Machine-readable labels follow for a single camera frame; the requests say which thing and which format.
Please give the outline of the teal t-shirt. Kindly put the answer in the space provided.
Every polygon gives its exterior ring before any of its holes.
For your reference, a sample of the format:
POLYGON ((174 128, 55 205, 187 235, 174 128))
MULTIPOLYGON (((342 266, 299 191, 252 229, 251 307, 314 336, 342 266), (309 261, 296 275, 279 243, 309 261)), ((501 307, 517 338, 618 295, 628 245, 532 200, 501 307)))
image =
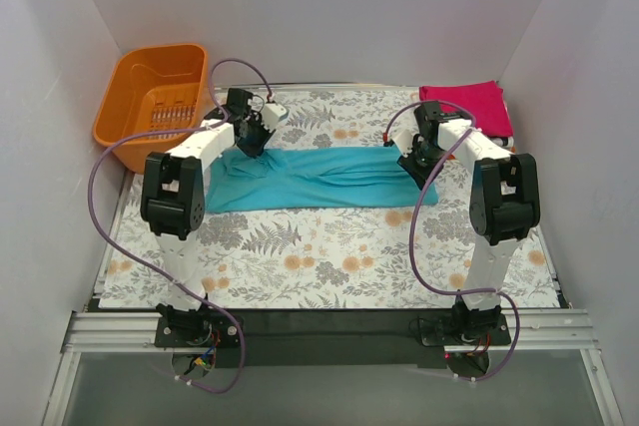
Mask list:
POLYGON ((227 150, 210 168, 208 213, 312 208, 403 208, 420 189, 395 148, 227 150))

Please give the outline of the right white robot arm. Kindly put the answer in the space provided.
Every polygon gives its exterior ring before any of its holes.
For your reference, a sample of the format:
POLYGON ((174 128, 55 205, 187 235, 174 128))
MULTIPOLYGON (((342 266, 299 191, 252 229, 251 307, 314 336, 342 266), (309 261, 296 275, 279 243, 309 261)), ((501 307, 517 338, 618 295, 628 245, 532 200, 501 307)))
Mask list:
POLYGON ((535 159, 497 146, 476 126, 475 117, 437 101, 410 105, 418 131, 403 131, 385 144, 400 152, 398 164, 425 194, 450 157, 471 174, 469 219, 475 233, 471 267, 448 318, 435 337, 463 343, 497 338, 507 331, 501 314, 503 282, 513 254, 540 221, 535 159))

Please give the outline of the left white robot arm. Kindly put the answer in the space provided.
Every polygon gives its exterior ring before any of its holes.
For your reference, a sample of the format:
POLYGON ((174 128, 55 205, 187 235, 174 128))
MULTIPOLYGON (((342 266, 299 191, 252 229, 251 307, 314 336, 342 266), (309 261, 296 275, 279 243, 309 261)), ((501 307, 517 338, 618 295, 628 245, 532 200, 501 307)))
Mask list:
POLYGON ((158 311, 164 332, 191 345, 211 339, 213 322, 201 299, 206 291, 196 273, 198 229, 205 216, 205 172, 227 150, 260 156, 289 111, 268 97, 254 110, 253 94, 231 88, 220 116, 211 112, 185 140, 146 158, 141 217, 155 236, 170 277, 170 299, 158 311))

